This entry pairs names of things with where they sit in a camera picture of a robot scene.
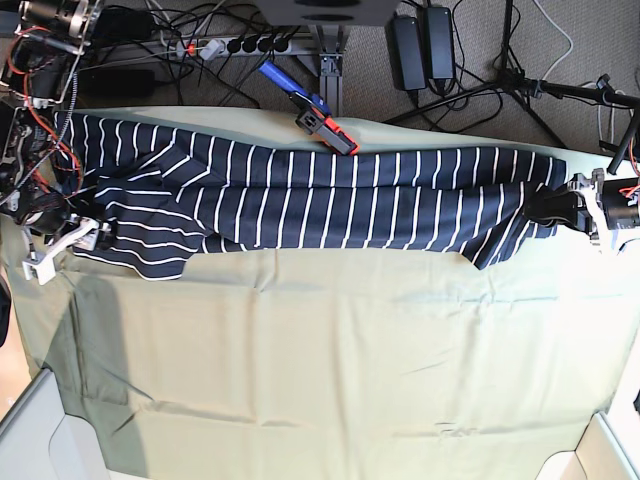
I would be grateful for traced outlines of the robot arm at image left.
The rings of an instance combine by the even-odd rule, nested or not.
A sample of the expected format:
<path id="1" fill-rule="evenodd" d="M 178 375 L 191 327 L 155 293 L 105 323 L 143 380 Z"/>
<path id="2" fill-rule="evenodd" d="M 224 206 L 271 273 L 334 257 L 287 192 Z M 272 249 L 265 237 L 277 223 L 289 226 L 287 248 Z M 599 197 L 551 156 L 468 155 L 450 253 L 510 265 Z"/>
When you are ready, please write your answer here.
<path id="1" fill-rule="evenodd" d="M 115 227 L 84 207 L 86 163 L 71 139 L 77 69 L 100 17 L 98 1 L 22 1 L 1 69 L 1 212 L 28 233 L 105 250 Z"/>

